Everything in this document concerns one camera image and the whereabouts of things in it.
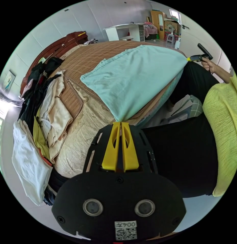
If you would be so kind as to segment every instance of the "camera lens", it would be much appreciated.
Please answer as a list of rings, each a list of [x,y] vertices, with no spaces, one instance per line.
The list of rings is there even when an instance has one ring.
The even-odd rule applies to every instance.
[[[98,216],[103,212],[103,206],[100,201],[89,199],[84,202],[83,210],[89,216]]]
[[[151,200],[141,200],[135,206],[135,213],[140,217],[148,217],[155,211],[155,204]]]

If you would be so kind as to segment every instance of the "bed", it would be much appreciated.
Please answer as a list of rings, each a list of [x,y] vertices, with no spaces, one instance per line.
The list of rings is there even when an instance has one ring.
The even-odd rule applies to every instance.
[[[88,41],[88,36],[85,31],[72,32],[67,34],[67,36],[53,42],[51,45],[46,47],[33,61],[29,67],[25,77],[21,83],[20,95],[23,93],[23,89],[27,84],[27,78],[29,77],[31,70],[36,66],[41,58],[49,59],[51,57],[60,58],[65,53],[67,53],[72,48],[76,47],[79,44],[83,44]]]
[[[81,75],[92,71],[103,59],[109,59],[139,45],[141,43],[136,41],[110,41],[80,46],[70,55],[66,55],[64,62],[53,73],[54,75],[57,71],[66,70],[64,82],[72,88],[72,95],[66,95],[68,99],[65,106],[74,115],[74,120],[67,128],[67,137],[54,164],[56,172],[61,176],[72,178],[82,173],[92,139],[99,129],[115,121],[100,97],[81,82]],[[146,123],[164,104],[177,81],[177,77],[174,78],[127,122],[137,126]],[[78,105],[76,103],[76,106],[73,106],[74,101],[78,101]]]

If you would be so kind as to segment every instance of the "yellow-green shirt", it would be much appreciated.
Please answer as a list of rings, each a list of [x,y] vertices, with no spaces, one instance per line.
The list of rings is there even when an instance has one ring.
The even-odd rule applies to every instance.
[[[229,84],[214,85],[203,103],[218,154],[218,178],[213,196],[222,196],[237,170],[237,76]]]
[[[41,150],[41,154],[50,161],[49,147],[45,141],[40,125],[36,119],[36,117],[39,117],[39,114],[40,114],[40,108],[36,116],[34,117],[33,139],[36,147]]]

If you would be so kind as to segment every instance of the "yellow-green sweater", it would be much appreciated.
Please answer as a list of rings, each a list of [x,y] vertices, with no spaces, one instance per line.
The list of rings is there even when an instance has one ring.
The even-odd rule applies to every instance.
[[[218,178],[213,196],[222,196],[237,170],[237,76],[229,84],[214,85],[203,103],[218,154]]]

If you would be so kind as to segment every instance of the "label sticker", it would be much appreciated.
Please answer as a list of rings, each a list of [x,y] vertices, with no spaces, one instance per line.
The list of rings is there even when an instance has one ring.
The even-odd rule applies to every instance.
[[[117,241],[137,239],[136,221],[115,221],[115,234]]]

